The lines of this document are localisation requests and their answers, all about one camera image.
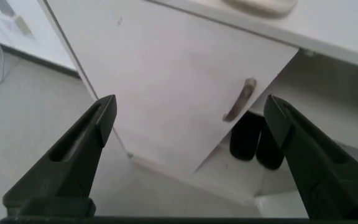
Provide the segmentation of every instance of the white cabinet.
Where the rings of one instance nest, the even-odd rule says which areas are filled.
[[[147,1],[48,3],[96,94],[116,95],[126,150],[176,171],[195,171],[298,51]],[[225,123],[251,77],[253,95]]]

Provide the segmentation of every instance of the floor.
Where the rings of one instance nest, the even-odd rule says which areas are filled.
[[[2,196],[92,104],[75,78],[6,54],[0,86]],[[104,148],[90,197],[98,215],[259,217],[255,207],[183,184],[132,164],[115,133]]]

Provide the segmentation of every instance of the white countertop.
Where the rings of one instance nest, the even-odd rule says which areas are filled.
[[[358,65],[358,0],[299,0],[278,19],[222,0],[152,1]]]

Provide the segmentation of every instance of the cabinet handle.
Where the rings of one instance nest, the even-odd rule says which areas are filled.
[[[229,111],[228,114],[223,116],[223,121],[225,122],[232,122],[234,119],[241,113],[242,109],[247,104],[249,98],[253,94],[256,88],[256,79],[255,78],[247,78],[246,82],[244,83],[244,87],[237,98],[236,102],[234,103],[233,107]]]

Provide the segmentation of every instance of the black boot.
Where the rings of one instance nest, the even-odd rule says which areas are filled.
[[[256,158],[260,164],[271,170],[278,169],[284,160],[284,154],[278,148],[266,123],[260,134]]]
[[[264,126],[262,116],[246,112],[234,125],[230,138],[230,153],[242,161],[251,160],[257,149],[259,134]]]

